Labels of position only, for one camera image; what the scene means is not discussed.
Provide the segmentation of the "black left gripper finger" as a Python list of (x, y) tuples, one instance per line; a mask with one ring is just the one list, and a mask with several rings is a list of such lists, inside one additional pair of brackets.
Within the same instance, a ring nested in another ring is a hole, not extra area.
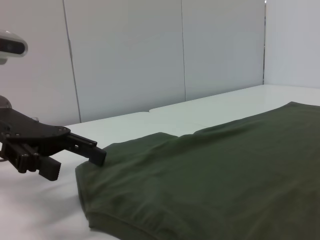
[(88, 159), (96, 166), (101, 167), (106, 159), (105, 150), (97, 147), (97, 142), (88, 138), (70, 133), (65, 138), (66, 150)]
[(59, 177), (61, 163), (49, 156), (39, 158), (38, 174), (49, 181), (56, 181)]

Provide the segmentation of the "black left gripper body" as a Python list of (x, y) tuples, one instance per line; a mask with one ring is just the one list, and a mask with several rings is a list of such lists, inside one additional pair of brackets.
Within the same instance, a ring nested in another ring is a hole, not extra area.
[(65, 138), (71, 130), (40, 123), (12, 108), (0, 109), (0, 157), (19, 173), (35, 172), (40, 156), (37, 148)]

